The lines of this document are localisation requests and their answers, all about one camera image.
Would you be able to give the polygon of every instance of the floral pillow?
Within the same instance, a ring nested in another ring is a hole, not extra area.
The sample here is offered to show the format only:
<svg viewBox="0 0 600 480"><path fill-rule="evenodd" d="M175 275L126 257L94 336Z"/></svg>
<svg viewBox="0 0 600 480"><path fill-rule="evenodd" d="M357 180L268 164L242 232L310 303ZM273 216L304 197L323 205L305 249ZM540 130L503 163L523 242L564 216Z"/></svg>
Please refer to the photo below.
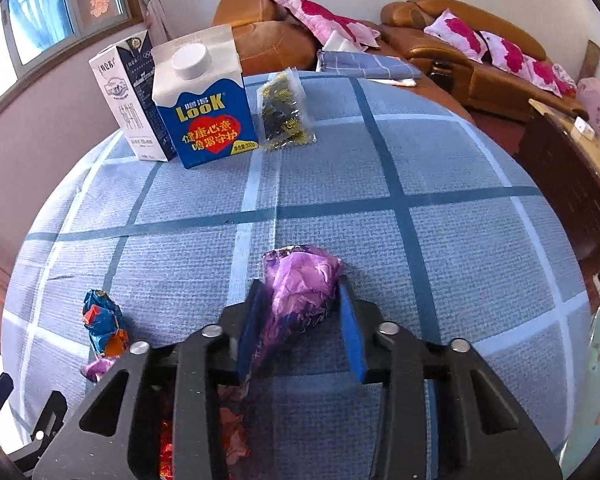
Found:
<svg viewBox="0 0 600 480"><path fill-rule="evenodd" d="M489 52L491 53L491 64L494 67L531 81L531 75L525 62L525 55L522 54L519 46L492 32L481 30L480 34L487 42Z"/></svg>
<svg viewBox="0 0 600 480"><path fill-rule="evenodd" d="M364 23L333 14L310 0L273 1L286 7L323 45L336 30L343 38L350 39L361 51L364 50L361 45L379 47L376 38L380 36L380 32L367 27Z"/></svg>
<svg viewBox="0 0 600 480"><path fill-rule="evenodd" d="M484 40L449 9L440 14L432 25L425 27L424 33L456 47L469 59L478 63L482 63L482 56L487 53Z"/></svg>
<svg viewBox="0 0 600 480"><path fill-rule="evenodd" d="M554 64L552 70L554 71L555 83L558 85L560 93L575 98L578 92L578 86L573 78L557 63Z"/></svg>
<svg viewBox="0 0 600 480"><path fill-rule="evenodd" d="M526 67L529 69L532 85L547 90L558 97L562 97L558 83L555 81L554 69L551 65L538 61L531 56L525 56Z"/></svg>

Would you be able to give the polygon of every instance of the sofa headrest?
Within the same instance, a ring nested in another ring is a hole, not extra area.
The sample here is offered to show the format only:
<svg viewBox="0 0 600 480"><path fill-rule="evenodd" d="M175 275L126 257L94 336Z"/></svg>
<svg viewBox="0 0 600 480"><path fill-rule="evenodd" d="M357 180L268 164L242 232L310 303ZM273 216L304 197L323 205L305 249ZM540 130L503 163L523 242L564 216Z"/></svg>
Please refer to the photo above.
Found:
<svg viewBox="0 0 600 480"><path fill-rule="evenodd" d="M284 20L286 10L272 0L220 0L213 26L241 27L250 23Z"/></svg>
<svg viewBox="0 0 600 480"><path fill-rule="evenodd" d="M473 30L486 30L506 40L515 43L522 52L539 61L546 59L546 52L542 45L528 32L513 23L503 20L478 7L471 6L457 0L409 0L417 4L424 12L437 18L445 10L450 9L458 18L463 20Z"/></svg>

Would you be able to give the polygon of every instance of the milk carton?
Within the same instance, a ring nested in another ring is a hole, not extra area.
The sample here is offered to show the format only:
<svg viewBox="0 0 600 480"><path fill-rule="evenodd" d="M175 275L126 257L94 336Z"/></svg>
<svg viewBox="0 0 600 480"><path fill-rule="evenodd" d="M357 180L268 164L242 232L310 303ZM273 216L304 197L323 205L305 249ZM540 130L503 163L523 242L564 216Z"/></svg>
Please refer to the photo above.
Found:
<svg viewBox="0 0 600 480"><path fill-rule="evenodd" d="M185 168L258 147L229 25L152 50L154 102Z"/></svg>
<svg viewBox="0 0 600 480"><path fill-rule="evenodd" d="M171 160L175 152L151 99L155 70L151 47L143 30L109 45L89 65L138 159Z"/></svg>

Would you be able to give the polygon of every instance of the table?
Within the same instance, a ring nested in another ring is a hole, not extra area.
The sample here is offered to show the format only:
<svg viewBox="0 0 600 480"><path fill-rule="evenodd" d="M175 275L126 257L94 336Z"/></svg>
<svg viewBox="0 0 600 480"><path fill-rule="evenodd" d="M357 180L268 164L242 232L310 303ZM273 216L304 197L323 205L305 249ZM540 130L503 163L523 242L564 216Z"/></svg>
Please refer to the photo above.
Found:
<svg viewBox="0 0 600 480"><path fill-rule="evenodd" d="M577 259L590 267L588 260L600 260L600 129L589 140L574 128L574 119L530 103L532 120L515 159L558 215Z"/></svg>
<svg viewBox="0 0 600 480"><path fill-rule="evenodd" d="M132 338L166 345L243 300L265 251L308 243L341 257L355 293L386 319L434 342L474 343L556 449L573 419L590 319L573 251L539 189L432 101L365 80L301 77L311 146L184 170L178 160L136 161L117 132L52 193L4 311L10 405L23 431L51 390L70 410L84 397L89 288L110 292ZM252 110L266 78L245 79ZM336 316L268 370L246 412L250 478L312 478L317 467L325 480L366 478L379 390L348 371Z"/></svg>

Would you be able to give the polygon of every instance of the brown leather sofa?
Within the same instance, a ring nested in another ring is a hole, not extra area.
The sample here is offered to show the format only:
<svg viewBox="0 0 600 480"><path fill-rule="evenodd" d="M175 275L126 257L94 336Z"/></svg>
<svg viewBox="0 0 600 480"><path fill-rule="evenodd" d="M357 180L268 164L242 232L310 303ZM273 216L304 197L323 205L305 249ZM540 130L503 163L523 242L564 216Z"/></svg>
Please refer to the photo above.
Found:
<svg viewBox="0 0 600 480"><path fill-rule="evenodd" d="M233 28L235 46L240 55L244 76L278 72L287 67L314 70L320 43L291 16L284 7L272 0L221 0L213 25L229 24ZM364 22L379 30L375 23ZM378 40L373 54L400 57L385 41ZM473 123L471 115L447 92L426 76L410 91L435 101Z"/></svg>
<svg viewBox="0 0 600 480"><path fill-rule="evenodd" d="M530 98L572 117L588 118L584 106L570 97L559 98L488 63L468 59L458 49L422 30L450 9L473 30L486 30L517 44L522 52L549 61L544 48L530 34L485 10L456 0L409 0L382 8L382 38L424 73L433 69L453 79L451 94L462 105L527 122Z"/></svg>

